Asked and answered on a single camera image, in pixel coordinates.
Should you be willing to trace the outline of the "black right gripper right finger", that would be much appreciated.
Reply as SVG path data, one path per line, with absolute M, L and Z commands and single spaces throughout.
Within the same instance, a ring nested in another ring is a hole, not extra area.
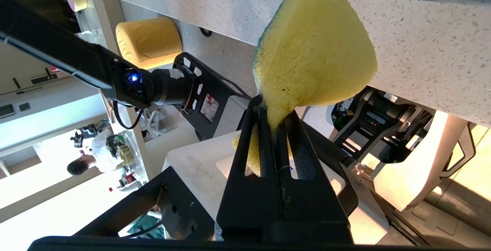
M 286 243 L 351 243 L 348 218 L 301 124 L 291 112 L 276 134 L 281 219 L 276 239 Z

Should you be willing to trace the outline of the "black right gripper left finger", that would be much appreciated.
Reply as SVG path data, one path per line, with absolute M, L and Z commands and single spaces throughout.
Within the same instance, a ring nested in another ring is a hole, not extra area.
M 281 219 L 275 150 L 262 102 L 262 96 L 254 97 L 244 114 L 238 147 L 216 216 L 218 241 L 267 240 L 268 228 Z M 261 174 L 252 178 L 244 173 L 255 126 Z

